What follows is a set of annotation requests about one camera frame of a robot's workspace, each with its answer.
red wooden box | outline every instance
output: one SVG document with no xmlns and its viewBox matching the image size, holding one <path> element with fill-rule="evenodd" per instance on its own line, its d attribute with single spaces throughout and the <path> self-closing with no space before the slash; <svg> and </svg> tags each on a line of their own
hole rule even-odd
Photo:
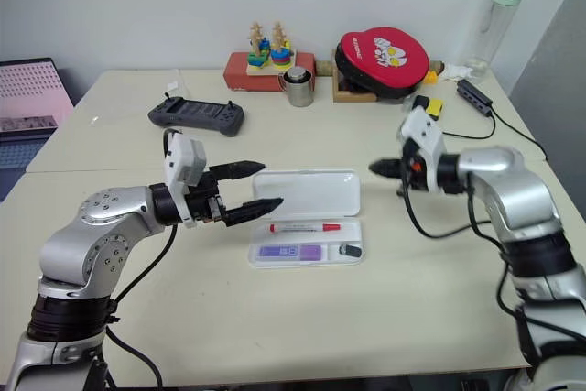
<svg viewBox="0 0 586 391">
<path fill-rule="evenodd" d="M 223 78 L 226 85 L 233 91 L 280 92 L 276 75 L 246 75 L 247 52 L 233 52 L 228 59 Z M 308 52 L 298 52 L 295 59 L 297 66 L 302 66 L 311 72 L 312 82 L 315 82 L 315 58 Z"/>
</svg>

cartoon print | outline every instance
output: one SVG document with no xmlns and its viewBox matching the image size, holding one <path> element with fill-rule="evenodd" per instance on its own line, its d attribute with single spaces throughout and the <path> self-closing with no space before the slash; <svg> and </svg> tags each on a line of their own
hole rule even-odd
<svg viewBox="0 0 586 391">
<path fill-rule="evenodd" d="M 386 68 L 398 68 L 407 63 L 407 57 L 404 50 L 391 45 L 391 42 L 385 38 L 374 38 L 374 45 L 377 49 L 374 50 L 374 57 L 376 62 Z"/>
</svg>

red marker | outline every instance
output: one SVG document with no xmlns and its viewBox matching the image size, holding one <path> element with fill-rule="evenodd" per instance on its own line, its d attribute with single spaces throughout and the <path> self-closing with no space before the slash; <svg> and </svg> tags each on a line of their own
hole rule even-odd
<svg viewBox="0 0 586 391">
<path fill-rule="evenodd" d="M 271 233 L 317 233 L 340 231 L 339 223 L 271 223 L 268 227 Z"/>
</svg>

gray wall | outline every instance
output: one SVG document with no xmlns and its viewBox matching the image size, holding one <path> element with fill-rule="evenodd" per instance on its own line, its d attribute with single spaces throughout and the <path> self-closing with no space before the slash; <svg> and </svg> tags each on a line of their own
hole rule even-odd
<svg viewBox="0 0 586 391">
<path fill-rule="evenodd" d="M 586 218 L 586 0 L 564 0 L 511 100 Z"/>
</svg>

purple eraser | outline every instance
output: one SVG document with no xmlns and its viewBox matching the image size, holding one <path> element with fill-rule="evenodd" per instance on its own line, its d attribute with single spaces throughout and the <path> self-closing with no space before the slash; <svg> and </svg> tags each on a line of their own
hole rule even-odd
<svg viewBox="0 0 586 391">
<path fill-rule="evenodd" d="M 303 244 L 300 253 L 301 261 L 320 261 L 321 246 L 319 244 Z"/>
<path fill-rule="evenodd" d="M 296 246 L 262 246 L 258 252 L 260 257 L 297 258 Z"/>
</svg>

